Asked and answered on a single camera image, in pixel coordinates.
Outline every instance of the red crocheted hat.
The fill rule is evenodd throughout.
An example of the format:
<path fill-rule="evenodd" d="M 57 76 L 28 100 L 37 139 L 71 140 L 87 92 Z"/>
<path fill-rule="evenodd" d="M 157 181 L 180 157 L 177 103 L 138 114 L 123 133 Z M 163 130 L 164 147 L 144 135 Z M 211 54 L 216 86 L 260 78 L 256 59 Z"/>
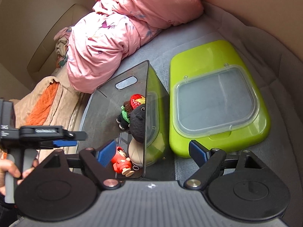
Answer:
<path fill-rule="evenodd" d="M 145 97 L 140 94 L 134 94 L 130 99 L 131 107 L 135 109 L 136 107 L 145 104 Z"/>

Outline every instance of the transparent lid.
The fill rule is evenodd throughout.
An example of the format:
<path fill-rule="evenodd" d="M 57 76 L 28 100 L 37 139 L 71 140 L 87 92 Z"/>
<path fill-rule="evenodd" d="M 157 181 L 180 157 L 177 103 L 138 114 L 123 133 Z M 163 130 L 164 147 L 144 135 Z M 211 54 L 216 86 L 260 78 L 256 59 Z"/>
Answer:
<path fill-rule="evenodd" d="M 174 86 L 173 98 L 174 127 L 188 138 L 245 127 L 259 109 L 244 69 L 235 65 L 190 79 L 185 76 Z"/>

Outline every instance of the small white ring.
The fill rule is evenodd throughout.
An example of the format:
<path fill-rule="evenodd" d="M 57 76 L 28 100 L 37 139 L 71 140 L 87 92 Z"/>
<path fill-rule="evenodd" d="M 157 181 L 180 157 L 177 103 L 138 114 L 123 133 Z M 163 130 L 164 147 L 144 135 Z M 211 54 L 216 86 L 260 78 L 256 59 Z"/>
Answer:
<path fill-rule="evenodd" d="M 140 169 L 139 166 L 133 165 L 133 170 L 134 171 L 138 171 L 139 169 Z"/>

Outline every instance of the red toy figure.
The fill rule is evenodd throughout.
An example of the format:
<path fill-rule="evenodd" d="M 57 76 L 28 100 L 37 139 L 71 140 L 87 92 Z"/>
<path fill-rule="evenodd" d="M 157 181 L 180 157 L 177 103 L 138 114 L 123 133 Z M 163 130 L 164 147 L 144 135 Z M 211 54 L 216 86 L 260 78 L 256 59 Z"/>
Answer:
<path fill-rule="evenodd" d="M 115 156 L 112 158 L 111 162 L 114 165 L 114 171 L 121 173 L 126 177 L 129 177 L 134 174 L 134 171 L 131 170 L 131 159 L 126 157 L 126 153 L 123 148 L 117 147 Z"/>

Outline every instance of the pink comforter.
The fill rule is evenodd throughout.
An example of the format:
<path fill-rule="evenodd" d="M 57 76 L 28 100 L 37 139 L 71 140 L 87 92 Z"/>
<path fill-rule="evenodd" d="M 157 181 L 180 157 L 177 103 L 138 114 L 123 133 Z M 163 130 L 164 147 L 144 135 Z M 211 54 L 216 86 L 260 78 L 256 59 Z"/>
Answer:
<path fill-rule="evenodd" d="M 162 29 L 198 18 L 200 0 L 96 0 L 95 12 L 82 18 L 69 37 L 67 71 L 71 85 L 93 93 L 122 59 Z"/>

